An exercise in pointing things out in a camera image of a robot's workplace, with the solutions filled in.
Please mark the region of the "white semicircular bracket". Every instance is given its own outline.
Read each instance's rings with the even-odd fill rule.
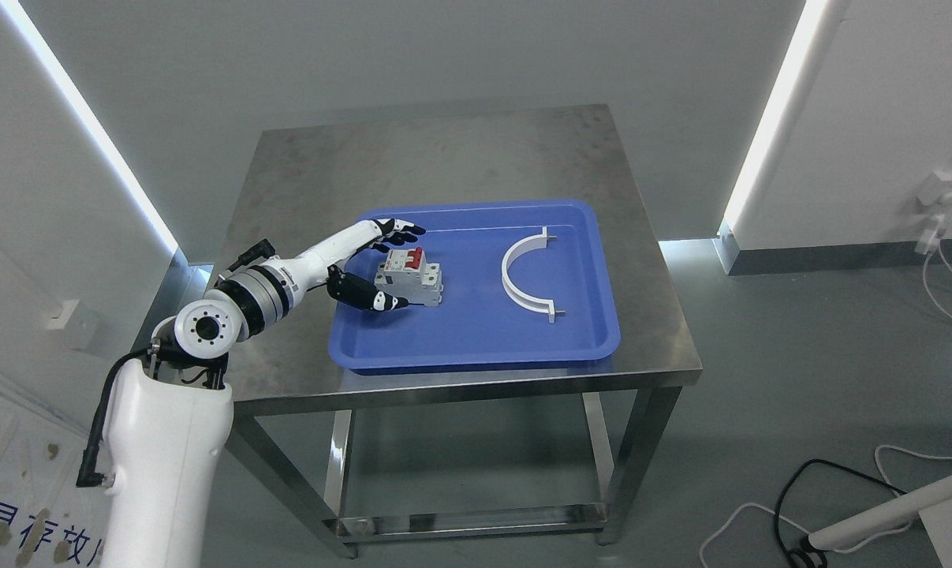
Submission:
[[[521,241],[517,241],[514,245],[511,245],[511,248],[508,248],[504,254],[503,262],[500,263],[501,280],[504,281],[504,291],[507,292],[507,295],[510,296],[516,305],[520,305],[530,310],[530,312],[547,314],[549,316],[549,323],[555,323],[556,314],[562,314],[563,310],[556,309],[551,299],[536,298],[536,296],[522,292],[514,285],[514,282],[511,281],[511,277],[507,271],[511,268],[511,263],[514,263],[516,258],[529,251],[545,249],[545,245],[547,245],[547,242],[552,240],[552,238],[555,237],[547,232],[546,227],[542,227],[541,234],[533,234],[531,237],[522,238]]]

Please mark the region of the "robot finger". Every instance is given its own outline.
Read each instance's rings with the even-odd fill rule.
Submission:
[[[385,294],[371,282],[335,265],[328,267],[327,290],[336,301],[369,312],[389,312],[409,305],[407,299]]]
[[[371,219],[381,229],[385,237],[393,234],[425,234],[426,230],[418,224],[402,219]]]

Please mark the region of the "white robotic arm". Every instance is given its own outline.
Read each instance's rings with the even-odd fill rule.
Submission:
[[[235,342],[251,338],[283,319],[307,291],[324,284],[333,298],[360,309],[385,312],[405,307],[409,305],[405,298],[388,296],[367,280],[342,272],[342,265],[363,249],[388,252],[386,244],[414,242],[418,234],[424,233],[421,227],[400,219],[363,220],[292,259],[271,254],[271,246],[262,241],[228,271],[237,270],[256,256],[267,258],[234,272],[206,292],[202,301],[185,306],[174,319],[173,340],[185,353],[199,359],[220,357]]]
[[[424,233],[399,219],[364,220],[292,259],[281,259],[261,241],[201,301],[163,320],[150,348],[112,366],[77,478],[79,488],[102,485],[113,497],[105,566],[199,565],[212,477],[233,421],[233,397],[222,380],[227,352],[283,319],[307,291],[322,285],[359,309],[386,312],[409,305],[343,272],[342,265],[363,249],[386,252],[386,245],[414,242]],[[265,260],[252,263],[259,258]],[[159,382],[162,362],[205,367],[206,388]],[[112,460],[106,476],[95,471],[101,435]]]

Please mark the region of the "gray circuit breaker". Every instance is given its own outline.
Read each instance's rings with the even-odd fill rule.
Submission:
[[[393,249],[378,265],[374,285],[393,296],[407,299],[411,305],[440,305],[444,284],[439,263],[426,262],[421,247]]]

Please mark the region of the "blue tray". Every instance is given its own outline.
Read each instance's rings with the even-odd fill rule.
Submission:
[[[335,363],[364,374],[547,367],[604,359],[619,346],[619,323],[595,212],[573,199],[375,209],[360,219],[397,217],[424,227],[427,261],[440,263],[443,301],[396,312],[338,305],[328,341]],[[501,283],[507,249],[548,227],[556,240],[520,256],[508,273],[522,291],[565,310],[512,302]],[[364,251],[347,272],[372,280],[385,255]]]

